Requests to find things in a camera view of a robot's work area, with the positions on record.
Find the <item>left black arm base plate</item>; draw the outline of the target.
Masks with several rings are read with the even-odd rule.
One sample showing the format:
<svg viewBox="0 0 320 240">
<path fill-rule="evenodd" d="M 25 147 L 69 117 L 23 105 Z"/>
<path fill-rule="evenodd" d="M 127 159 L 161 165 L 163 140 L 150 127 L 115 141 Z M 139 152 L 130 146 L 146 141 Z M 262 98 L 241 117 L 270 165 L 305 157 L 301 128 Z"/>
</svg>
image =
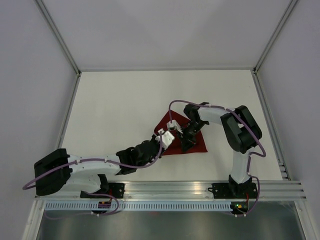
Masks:
<svg viewBox="0 0 320 240">
<path fill-rule="evenodd" d="M 100 189 L 95 192 L 88 193 L 86 191 L 80 192 L 81 199 L 109 199 L 110 196 L 113 196 L 117 199 L 122 199 L 125 193 L 125 184 L 124 183 L 108 183 L 107 186 L 101 185 Z"/>
</svg>

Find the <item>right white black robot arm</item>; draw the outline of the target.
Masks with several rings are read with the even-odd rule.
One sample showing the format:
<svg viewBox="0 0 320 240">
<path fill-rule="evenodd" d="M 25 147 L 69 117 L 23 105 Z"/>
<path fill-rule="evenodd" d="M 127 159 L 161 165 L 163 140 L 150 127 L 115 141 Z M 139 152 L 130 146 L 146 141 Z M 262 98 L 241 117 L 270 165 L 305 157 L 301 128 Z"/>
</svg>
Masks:
<svg viewBox="0 0 320 240">
<path fill-rule="evenodd" d="M 183 110 L 189 118 L 186 126 L 177 134 L 183 153 L 193 148 L 196 135 L 202 127 L 215 123 L 221 125 L 226 140 L 233 150 L 232 170 L 227 183 L 212 183 L 208 191 L 214 199 L 256 199 L 259 186 L 249 174 L 252 149 L 262 138 L 262 131 L 249 109 L 241 105 L 234 110 L 211 107 L 208 102 L 187 104 Z"/>
</svg>

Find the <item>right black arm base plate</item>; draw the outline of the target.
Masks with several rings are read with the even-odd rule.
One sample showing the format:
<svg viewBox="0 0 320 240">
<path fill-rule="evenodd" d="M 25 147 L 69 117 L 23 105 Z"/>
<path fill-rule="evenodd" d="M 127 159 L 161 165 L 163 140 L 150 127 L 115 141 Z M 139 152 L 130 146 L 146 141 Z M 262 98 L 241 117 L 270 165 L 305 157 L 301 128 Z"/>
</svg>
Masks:
<svg viewBox="0 0 320 240">
<path fill-rule="evenodd" d="M 207 190 L 213 194 L 214 199 L 256 199 L 258 196 L 257 185 L 253 182 L 249 184 L 215 182 Z"/>
</svg>

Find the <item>dark red cloth napkin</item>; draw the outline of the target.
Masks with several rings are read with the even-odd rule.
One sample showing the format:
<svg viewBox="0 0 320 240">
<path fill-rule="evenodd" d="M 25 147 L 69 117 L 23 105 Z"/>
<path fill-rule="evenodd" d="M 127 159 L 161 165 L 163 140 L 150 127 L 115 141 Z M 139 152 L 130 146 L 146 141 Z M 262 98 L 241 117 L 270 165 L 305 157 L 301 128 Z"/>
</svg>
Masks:
<svg viewBox="0 0 320 240">
<path fill-rule="evenodd" d="M 182 129 L 187 127 L 187 124 L 190 122 L 190 120 L 175 112 L 171 111 L 171 116 L 173 120 L 176 120 L 177 123 L 181 126 Z M 169 112 L 167 112 L 163 118 L 160 120 L 160 122 L 156 125 L 154 128 L 154 132 L 158 133 L 160 129 L 163 129 L 164 131 L 167 131 L 167 123 L 170 121 L 170 116 Z M 179 132 L 177 130 L 172 130 L 171 131 L 172 135 L 175 137 L 174 141 L 172 144 L 168 147 L 168 149 L 163 153 L 164 156 L 171 156 L 171 155 L 182 155 L 182 154 L 191 154 L 191 153 L 207 153 L 207 147 L 203 138 L 203 135 L 201 131 L 199 131 L 194 138 L 191 140 L 191 142 L 188 143 L 193 143 L 193 146 L 190 147 L 187 151 L 183 151 L 182 147 L 182 142 L 178 137 Z"/>
</svg>

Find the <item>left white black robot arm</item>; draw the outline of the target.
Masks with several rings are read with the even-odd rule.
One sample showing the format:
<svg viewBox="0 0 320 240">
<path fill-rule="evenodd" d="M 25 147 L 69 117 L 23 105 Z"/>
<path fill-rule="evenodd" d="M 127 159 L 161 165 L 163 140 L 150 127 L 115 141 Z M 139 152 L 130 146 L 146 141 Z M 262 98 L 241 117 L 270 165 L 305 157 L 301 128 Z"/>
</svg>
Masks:
<svg viewBox="0 0 320 240">
<path fill-rule="evenodd" d="M 109 193 L 109 176 L 128 175 L 152 166 L 173 140 L 165 134 L 153 136 L 135 147 L 104 157 L 80 157 L 59 148 L 34 164 L 37 196 L 93 193 L 104 198 Z"/>
</svg>

